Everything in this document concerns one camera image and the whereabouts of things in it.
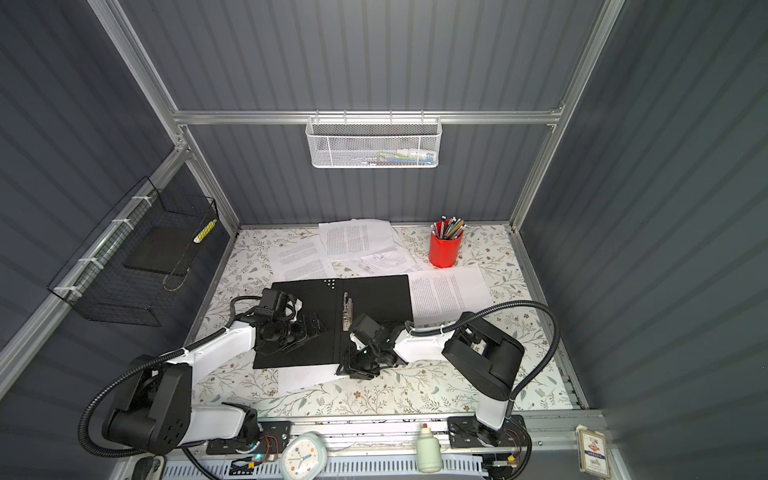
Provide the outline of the orange folder black inside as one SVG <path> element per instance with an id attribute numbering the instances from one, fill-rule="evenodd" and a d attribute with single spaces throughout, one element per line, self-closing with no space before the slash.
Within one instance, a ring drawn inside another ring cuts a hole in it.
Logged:
<path id="1" fill-rule="evenodd" d="M 288 352 L 256 353 L 255 369 L 338 364 L 350 344 L 343 321 L 345 297 L 352 300 L 355 315 L 366 314 L 381 325 L 403 325 L 413 319 L 406 275 L 274 282 L 272 286 L 301 300 L 301 313 L 315 314 L 325 331 Z"/>

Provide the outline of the printed paper sheet front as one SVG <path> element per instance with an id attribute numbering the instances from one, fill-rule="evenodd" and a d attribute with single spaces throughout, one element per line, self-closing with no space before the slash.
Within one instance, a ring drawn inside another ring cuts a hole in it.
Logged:
<path id="1" fill-rule="evenodd" d="M 287 395 L 347 378 L 346 374 L 337 374 L 338 368 L 338 364 L 279 368 L 277 370 L 277 392 L 279 395 Z"/>

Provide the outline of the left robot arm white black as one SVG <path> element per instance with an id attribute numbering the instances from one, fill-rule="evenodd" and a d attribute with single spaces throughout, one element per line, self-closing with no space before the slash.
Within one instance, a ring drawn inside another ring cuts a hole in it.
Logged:
<path id="1" fill-rule="evenodd" d="M 255 409 L 231 402 L 195 407 L 192 389 L 230 359 L 247 351 L 272 355 L 294 350 L 325 332 L 315 312 L 281 290 L 250 296 L 252 306 L 236 309 L 214 333 L 163 355 L 140 356 L 128 371 L 105 386 L 85 407 L 77 439 L 88 453 L 122 458 L 165 455 L 211 440 L 252 449 L 262 440 Z"/>

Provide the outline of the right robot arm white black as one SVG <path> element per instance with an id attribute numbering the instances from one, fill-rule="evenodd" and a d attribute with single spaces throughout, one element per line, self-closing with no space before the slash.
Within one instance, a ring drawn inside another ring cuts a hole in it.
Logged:
<path id="1" fill-rule="evenodd" d="M 494 313 L 515 308 L 544 313 L 552 326 L 552 339 L 544 357 L 522 380 L 517 375 L 525 347 L 486 320 Z M 554 358 L 560 340 L 560 327 L 552 310 L 533 300 L 502 302 L 477 313 L 465 311 L 452 323 L 430 328 L 418 328 L 412 322 L 379 323 L 361 314 L 351 324 L 351 344 L 344 351 L 336 374 L 370 380 L 384 369 L 445 360 L 479 392 L 476 422 L 489 432 L 498 432 L 511 419 L 517 396 Z"/>

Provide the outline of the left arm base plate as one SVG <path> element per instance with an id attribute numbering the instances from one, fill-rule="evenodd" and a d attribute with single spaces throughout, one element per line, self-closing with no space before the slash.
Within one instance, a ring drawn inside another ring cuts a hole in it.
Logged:
<path id="1" fill-rule="evenodd" d="M 246 425 L 231 439 L 214 439 L 207 443 L 208 455 L 277 455 L 281 453 L 291 434 L 289 421 L 258 421 Z"/>

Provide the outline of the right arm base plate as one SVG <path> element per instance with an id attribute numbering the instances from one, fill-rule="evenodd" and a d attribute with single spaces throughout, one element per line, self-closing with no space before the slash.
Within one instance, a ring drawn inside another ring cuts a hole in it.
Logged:
<path id="1" fill-rule="evenodd" d="M 498 430 L 480 423 L 475 417 L 451 416 L 447 418 L 452 448 L 527 448 L 532 444 L 524 418 L 511 415 Z"/>

